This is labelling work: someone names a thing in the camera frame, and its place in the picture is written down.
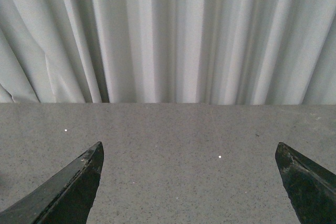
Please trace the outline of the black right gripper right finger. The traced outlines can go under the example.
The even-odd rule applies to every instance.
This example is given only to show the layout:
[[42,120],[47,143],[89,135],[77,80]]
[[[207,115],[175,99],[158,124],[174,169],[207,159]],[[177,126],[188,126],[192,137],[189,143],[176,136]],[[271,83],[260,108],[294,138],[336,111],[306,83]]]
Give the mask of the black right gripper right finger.
[[335,174],[283,142],[275,160],[300,223],[335,223]]

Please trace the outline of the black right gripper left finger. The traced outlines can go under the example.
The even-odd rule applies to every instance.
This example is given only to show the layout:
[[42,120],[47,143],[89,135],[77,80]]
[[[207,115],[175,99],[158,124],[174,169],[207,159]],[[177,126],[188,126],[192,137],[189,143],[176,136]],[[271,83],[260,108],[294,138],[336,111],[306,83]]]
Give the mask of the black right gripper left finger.
[[101,142],[1,212],[1,223],[86,223],[100,184]]

